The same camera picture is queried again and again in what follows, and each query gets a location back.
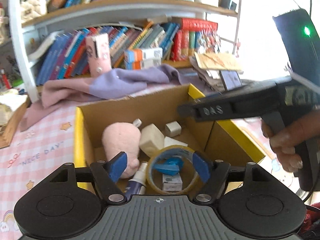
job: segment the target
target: tape roll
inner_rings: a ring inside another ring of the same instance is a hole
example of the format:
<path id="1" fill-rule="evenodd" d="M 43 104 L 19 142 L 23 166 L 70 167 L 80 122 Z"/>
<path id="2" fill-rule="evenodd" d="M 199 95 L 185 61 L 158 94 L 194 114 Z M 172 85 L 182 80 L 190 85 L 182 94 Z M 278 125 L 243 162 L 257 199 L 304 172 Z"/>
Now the tape roll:
<path id="1" fill-rule="evenodd" d="M 192 155 L 195 151 L 192 150 L 189 147 L 186 146 L 181 146 L 181 145 L 171 145 L 168 146 L 160 151 L 158 151 L 148 162 L 147 166 L 147 181 L 150 187 L 157 193 L 161 195 L 186 195 L 188 192 L 190 192 L 194 186 L 197 184 L 199 180 L 198 173 L 195 171 L 195 175 L 193 176 L 193 179 L 191 180 L 190 184 L 188 187 L 185 189 L 178 191 L 178 192 L 168 192 L 168 191 L 163 191 L 159 189 L 156 184 L 153 182 L 152 178 L 152 169 L 153 166 L 164 159 L 168 159 L 173 156 L 180 156 L 186 158 L 188 161 L 192 163 Z"/>

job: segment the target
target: metal screw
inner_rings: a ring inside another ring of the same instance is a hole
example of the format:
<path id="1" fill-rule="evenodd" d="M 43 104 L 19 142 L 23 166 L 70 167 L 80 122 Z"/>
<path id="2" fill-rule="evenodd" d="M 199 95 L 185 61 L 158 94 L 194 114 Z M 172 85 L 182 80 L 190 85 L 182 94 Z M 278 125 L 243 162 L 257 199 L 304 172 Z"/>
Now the metal screw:
<path id="1" fill-rule="evenodd" d="M 121 194 L 112 194 L 109 196 L 109 200 L 112 202 L 120 202 L 124 199 L 124 196 Z"/>
<path id="2" fill-rule="evenodd" d="M 198 196 L 196 196 L 196 200 L 200 202 L 208 202 L 211 200 L 211 196 L 207 194 L 199 194 Z"/>

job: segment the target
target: black circular cover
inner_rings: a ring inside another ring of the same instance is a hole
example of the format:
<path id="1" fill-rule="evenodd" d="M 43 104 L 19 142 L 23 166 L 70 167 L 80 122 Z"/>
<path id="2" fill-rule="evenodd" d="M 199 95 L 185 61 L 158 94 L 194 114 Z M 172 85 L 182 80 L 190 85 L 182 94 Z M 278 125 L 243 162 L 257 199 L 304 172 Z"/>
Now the black circular cover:
<path id="1" fill-rule="evenodd" d="M 220 199 L 218 212 L 229 227 L 242 235 L 277 239 L 300 229 L 306 208 L 289 189 L 281 191 L 268 185 L 251 185 L 225 194 Z"/>
<path id="2" fill-rule="evenodd" d="M 63 182 L 38 189 L 23 196 L 14 209 L 24 235 L 38 239 L 69 238 L 90 228 L 101 213 L 99 198 L 85 189 L 66 187 Z"/>

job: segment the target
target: gray ribbed panel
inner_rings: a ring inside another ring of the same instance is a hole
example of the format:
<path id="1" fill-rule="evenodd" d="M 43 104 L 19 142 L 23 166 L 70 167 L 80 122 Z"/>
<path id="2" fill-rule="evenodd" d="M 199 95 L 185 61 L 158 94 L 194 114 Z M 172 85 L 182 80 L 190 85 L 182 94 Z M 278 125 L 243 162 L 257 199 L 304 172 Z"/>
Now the gray ribbed panel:
<path id="1" fill-rule="evenodd" d="M 290 236 L 285 240 L 299 240 Z M 33 240 L 23 236 L 21 240 Z M 70 240 L 250 240 L 220 222 L 212 208 L 191 203 L 187 196 L 133 196 L 109 207 L 87 232 Z"/>

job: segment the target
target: bottle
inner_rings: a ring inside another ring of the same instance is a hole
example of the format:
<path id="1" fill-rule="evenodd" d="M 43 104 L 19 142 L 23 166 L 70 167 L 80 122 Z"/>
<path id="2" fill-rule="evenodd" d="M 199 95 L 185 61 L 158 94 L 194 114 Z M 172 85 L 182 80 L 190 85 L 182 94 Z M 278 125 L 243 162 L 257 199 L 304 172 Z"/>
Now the bottle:
<path id="1" fill-rule="evenodd" d="M 127 199 L 130 199 L 131 195 L 143 195 L 145 193 L 147 166 L 147 162 L 142 162 L 133 178 L 129 179 L 128 185 L 124 191 L 124 194 L 127 197 Z"/>

